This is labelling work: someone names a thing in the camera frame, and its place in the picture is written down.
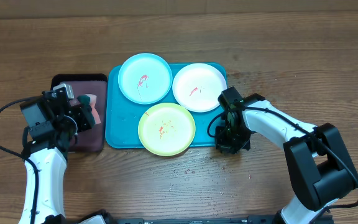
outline tray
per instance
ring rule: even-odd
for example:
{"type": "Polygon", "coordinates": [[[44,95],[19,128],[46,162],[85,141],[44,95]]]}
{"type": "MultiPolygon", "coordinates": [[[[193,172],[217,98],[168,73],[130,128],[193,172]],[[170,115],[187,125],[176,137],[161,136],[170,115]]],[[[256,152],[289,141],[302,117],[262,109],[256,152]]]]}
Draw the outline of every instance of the tray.
{"type": "MultiPolygon", "coordinates": [[[[175,75],[179,70],[189,64],[190,63],[169,64],[173,77],[175,78],[175,75]]],[[[220,64],[206,64],[218,69],[227,81],[226,71],[220,64]]],[[[106,141],[115,149],[144,149],[144,146],[137,135],[137,126],[142,115],[153,105],[159,103],[177,103],[177,101],[173,96],[172,88],[162,100],[153,104],[140,105],[128,100],[118,87],[118,72],[120,68],[121,65],[113,68],[109,75],[106,111],[106,141]]],[[[190,144],[190,147],[215,145],[214,139],[206,134],[206,129],[209,122],[222,112],[223,109],[220,106],[205,113],[195,113],[190,111],[196,122],[196,135],[193,142],[190,144]]],[[[216,121],[211,126],[211,134],[214,134],[215,127],[218,124],[219,121],[216,121]]]]}

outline light blue plate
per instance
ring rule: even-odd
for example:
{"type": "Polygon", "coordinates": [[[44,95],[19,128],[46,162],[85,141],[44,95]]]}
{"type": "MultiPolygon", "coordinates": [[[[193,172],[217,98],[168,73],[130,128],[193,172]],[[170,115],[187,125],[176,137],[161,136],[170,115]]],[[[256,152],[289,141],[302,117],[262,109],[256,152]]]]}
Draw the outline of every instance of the light blue plate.
{"type": "MultiPolygon", "coordinates": [[[[225,80],[227,80],[226,71],[220,64],[206,64],[218,69],[225,80]]],[[[189,63],[169,64],[173,76],[186,65],[189,65],[189,63]]],[[[144,149],[137,134],[137,126],[142,115],[157,103],[177,103],[177,101],[173,96],[172,88],[169,89],[168,94],[160,101],[149,105],[142,105],[128,100],[118,87],[118,74],[120,68],[121,65],[113,68],[109,75],[106,109],[106,141],[110,146],[116,149],[144,149]]],[[[196,134],[190,147],[215,145],[214,139],[206,134],[206,128],[208,127],[209,122],[222,112],[223,109],[220,106],[205,113],[190,111],[196,123],[196,134]]],[[[219,121],[215,121],[211,126],[211,134],[215,134],[215,127],[218,124],[219,121]]]]}
{"type": "Polygon", "coordinates": [[[122,94],[138,104],[161,100],[171,89],[172,71],[162,57],[141,53],[124,62],[118,73],[122,94]]]}

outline cable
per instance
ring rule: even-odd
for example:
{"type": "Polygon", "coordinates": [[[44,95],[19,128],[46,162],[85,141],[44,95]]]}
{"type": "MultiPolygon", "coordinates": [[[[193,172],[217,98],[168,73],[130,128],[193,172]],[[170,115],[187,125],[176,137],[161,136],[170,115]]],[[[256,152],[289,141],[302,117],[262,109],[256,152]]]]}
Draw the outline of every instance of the cable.
{"type": "MultiPolygon", "coordinates": [[[[305,133],[306,135],[308,135],[314,142],[317,142],[320,146],[322,146],[324,148],[324,150],[333,158],[335,158],[335,160],[337,160],[347,171],[347,173],[351,176],[351,178],[353,179],[353,181],[356,183],[356,186],[358,188],[358,180],[355,177],[355,175],[351,172],[351,170],[348,168],[348,166],[346,166],[346,164],[334,153],[332,152],[332,150],[330,150],[330,148],[328,148],[323,142],[321,142],[318,138],[316,138],[313,134],[311,134],[310,132],[308,132],[307,130],[303,129],[302,127],[300,127],[299,125],[295,124],[294,122],[290,121],[288,118],[286,118],[285,116],[283,116],[282,114],[276,112],[276,111],[272,111],[269,110],[268,108],[257,108],[257,107],[251,107],[251,106],[246,106],[245,108],[238,109],[237,111],[244,111],[244,110],[257,110],[257,111],[263,111],[266,113],[270,113],[273,114],[277,117],[279,117],[280,119],[282,119],[283,121],[285,121],[286,123],[288,123],[289,125],[293,126],[294,128],[300,130],[301,132],[305,133]]],[[[222,113],[220,113],[219,115],[215,116],[212,121],[209,123],[208,128],[207,128],[207,134],[208,136],[214,138],[218,135],[211,135],[209,133],[209,129],[211,128],[212,123],[217,120],[219,117],[223,116],[223,115],[227,115],[228,113],[235,111],[235,110],[229,110],[229,111],[224,111],[222,113]]],[[[321,215],[323,215],[326,211],[333,209],[333,208],[353,208],[358,206],[358,200],[354,203],[351,204],[344,204],[344,205],[330,205],[327,207],[324,207],[323,209],[321,209],[321,211],[318,213],[317,216],[315,216],[312,221],[310,221],[310,223],[313,223],[317,218],[319,218],[321,215]]]]}
{"type": "MultiPolygon", "coordinates": [[[[24,99],[21,99],[21,100],[16,100],[16,101],[10,102],[10,103],[8,103],[7,105],[3,106],[0,109],[0,113],[4,109],[6,109],[6,108],[8,108],[8,107],[10,107],[10,106],[12,106],[12,105],[14,105],[16,103],[20,103],[20,102],[23,102],[23,101],[29,101],[29,100],[32,100],[32,99],[34,99],[34,97],[24,98],[24,99]]],[[[1,146],[1,145],[0,145],[0,150],[5,151],[7,153],[10,153],[10,154],[12,154],[14,156],[17,156],[17,157],[27,161],[32,166],[32,168],[34,170],[34,174],[35,174],[35,189],[34,189],[34,199],[32,201],[32,210],[31,210],[31,219],[30,219],[30,224],[34,224],[35,223],[35,215],[37,214],[37,199],[38,199],[38,187],[39,187],[39,176],[38,176],[37,166],[29,158],[23,158],[21,154],[19,154],[17,152],[14,152],[12,150],[9,150],[9,149],[1,146]]]]}

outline brown table surface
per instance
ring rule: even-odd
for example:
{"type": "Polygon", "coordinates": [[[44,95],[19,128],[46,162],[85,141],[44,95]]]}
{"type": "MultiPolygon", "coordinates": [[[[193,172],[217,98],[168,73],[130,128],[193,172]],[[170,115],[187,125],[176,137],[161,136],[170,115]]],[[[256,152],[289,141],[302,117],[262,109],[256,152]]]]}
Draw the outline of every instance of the brown table surface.
{"type": "MultiPolygon", "coordinates": [[[[358,11],[1,20],[0,107],[48,90],[58,73],[108,75],[139,52],[220,63],[244,96],[334,124],[358,170],[358,11]]],[[[24,126],[18,106],[3,112],[0,144],[20,152],[24,126]]],[[[20,219],[25,182],[23,162],[0,151],[0,223],[20,219]]],[[[292,197],[284,153],[259,134],[233,156],[211,147],[162,158],[105,144],[99,154],[70,154],[64,180],[68,218],[100,208],[115,217],[243,217],[274,214],[292,197]]],[[[338,203],[356,199],[353,191],[338,203]]],[[[358,207],[333,215],[358,223],[358,207]]]]}

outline plate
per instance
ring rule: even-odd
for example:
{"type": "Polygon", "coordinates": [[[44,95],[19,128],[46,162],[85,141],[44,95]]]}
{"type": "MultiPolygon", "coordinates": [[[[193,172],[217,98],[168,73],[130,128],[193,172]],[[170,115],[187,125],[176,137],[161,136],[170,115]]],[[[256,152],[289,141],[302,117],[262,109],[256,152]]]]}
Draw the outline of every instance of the plate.
{"type": "Polygon", "coordinates": [[[122,65],[118,85],[122,94],[134,103],[155,103],[171,89],[172,71],[168,63],[157,55],[137,54],[122,65]]]}
{"type": "Polygon", "coordinates": [[[226,88],[222,73],[205,63],[193,63],[182,68],[172,85],[177,102],[194,112],[207,112],[217,108],[218,96],[226,88]]]}
{"type": "Polygon", "coordinates": [[[189,147],[196,134],[196,123],[184,107],[160,103],[142,115],[137,132],[141,143],[150,152],[174,156],[189,147]]]}

